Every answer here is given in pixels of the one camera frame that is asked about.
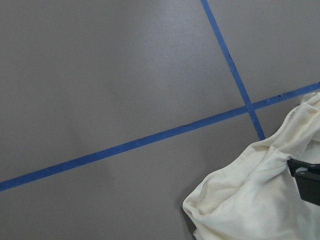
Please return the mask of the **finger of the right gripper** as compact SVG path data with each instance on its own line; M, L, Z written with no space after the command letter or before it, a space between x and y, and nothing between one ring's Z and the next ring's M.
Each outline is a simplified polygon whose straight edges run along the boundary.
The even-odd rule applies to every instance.
M320 164L289 159L290 175L295 178L300 198L312 204L320 203Z

